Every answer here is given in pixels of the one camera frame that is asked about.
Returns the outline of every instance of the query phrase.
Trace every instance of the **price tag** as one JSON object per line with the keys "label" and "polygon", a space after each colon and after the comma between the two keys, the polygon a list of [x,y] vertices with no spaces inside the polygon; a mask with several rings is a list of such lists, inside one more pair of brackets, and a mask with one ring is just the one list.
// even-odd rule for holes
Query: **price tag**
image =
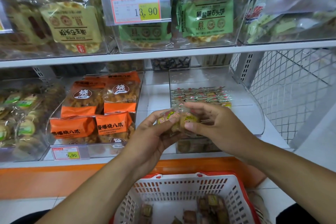
{"label": "price tag", "polygon": [[52,153],[56,160],[60,159],[80,159],[78,147],[57,147],[52,148]]}
{"label": "price tag", "polygon": [[160,0],[111,0],[115,24],[161,19]]}

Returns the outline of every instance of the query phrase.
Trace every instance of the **store shelf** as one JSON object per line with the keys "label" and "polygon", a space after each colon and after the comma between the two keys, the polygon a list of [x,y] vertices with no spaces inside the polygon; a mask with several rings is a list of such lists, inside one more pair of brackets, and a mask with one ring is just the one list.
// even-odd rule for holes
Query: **store shelf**
{"label": "store shelf", "polygon": [[166,58],[166,57],[181,57],[186,55],[196,56],[196,55],[246,53],[246,52],[259,52],[259,51],[263,52],[280,51],[289,49],[324,48],[324,47],[336,47],[336,40],[305,41],[297,43],[279,43],[279,44],[257,44],[257,45],[232,46],[232,47],[180,49],[180,50],[158,51],[158,52],[134,52],[127,54],[103,54],[103,55],[73,56],[73,57],[58,57],[58,58],[8,60],[8,61],[0,61],[0,68],[63,65],[63,64],[107,62],[107,61],[135,60],[135,59],[154,59],[154,58]]}
{"label": "store shelf", "polygon": [[[141,123],[149,114],[156,110],[162,110],[170,108],[170,91],[169,91],[169,77],[168,72],[152,72],[148,71],[145,74],[145,84],[142,86],[142,93],[149,96],[149,98],[142,97],[139,102],[138,112],[136,117],[137,125]],[[233,111],[239,115],[240,110]],[[250,115],[242,115],[241,118],[244,124],[250,129],[253,129],[255,120]],[[265,117],[265,131],[259,138],[265,142],[271,143],[283,149],[289,149],[290,147],[285,140],[280,136],[275,127]],[[189,153],[189,154],[176,154],[175,145],[170,146],[165,150],[161,159],[181,159],[181,158],[213,158],[229,156],[224,152],[215,153]],[[111,157],[103,158],[91,158],[81,160],[54,160],[53,154],[49,150],[42,161],[37,162],[16,162],[16,163],[0,163],[0,168],[17,168],[17,167],[52,167],[52,166],[71,166],[71,165],[87,165],[87,164],[102,164],[111,160]]]}

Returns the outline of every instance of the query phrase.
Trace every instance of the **white chinese character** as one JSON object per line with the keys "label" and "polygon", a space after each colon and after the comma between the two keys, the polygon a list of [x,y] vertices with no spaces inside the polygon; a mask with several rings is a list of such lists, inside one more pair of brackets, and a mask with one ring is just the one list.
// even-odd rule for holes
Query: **white chinese character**
{"label": "white chinese character", "polygon": [[125,85],[123,84],[117,85],[117,90],[125,90]]}
{"label": "white chinese character", "polygon": [[88,90],[80,90],[80,91],[79,91],[79,95],[80,95],[80,96],[88,95],[88,94],[89,94],[89,91],[88,91]]}

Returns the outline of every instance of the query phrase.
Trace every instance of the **red and white shopping basket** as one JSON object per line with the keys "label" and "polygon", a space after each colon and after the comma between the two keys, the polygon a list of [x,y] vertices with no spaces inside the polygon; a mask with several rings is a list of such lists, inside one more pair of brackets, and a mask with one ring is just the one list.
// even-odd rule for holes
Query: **red and white shopping basket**
{"label": "red and white shopping basket", "polygon": [[207,194],[224,198],[231,224],[260,224],[241,180],[232,172],[149,175],[138,180],[114,215],[113,224],[137,224],[142,203],[153,205],[152,224],[182,220],[184,210],[197,209]]}

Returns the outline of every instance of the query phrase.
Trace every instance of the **orange snack bag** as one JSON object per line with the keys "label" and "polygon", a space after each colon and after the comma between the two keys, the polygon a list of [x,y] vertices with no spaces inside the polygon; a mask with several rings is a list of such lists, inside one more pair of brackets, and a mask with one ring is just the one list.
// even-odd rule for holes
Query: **orange snack bag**
{"label": "orange snack bag", "polygon": [[100,114],[103,110],[104,87],[103,82],[74,82],[62,104],[61,118]]}
{"label": "orange snack bag", "polygon": [[102,143],[126,142],[135,131],[135,125],[128,112],[100,115],[96,116],[96,120],[98,135]]}
{"label": "orange snack bag", "polygon": [[50,119],[50,132],[62,144],[98,143],[97,127],[93,117]]}
{"label": "orange snack bag", "polygon": [[104,113],[135,112],[140,95],[140,78],[136,71],[115,73],[105,78]]}

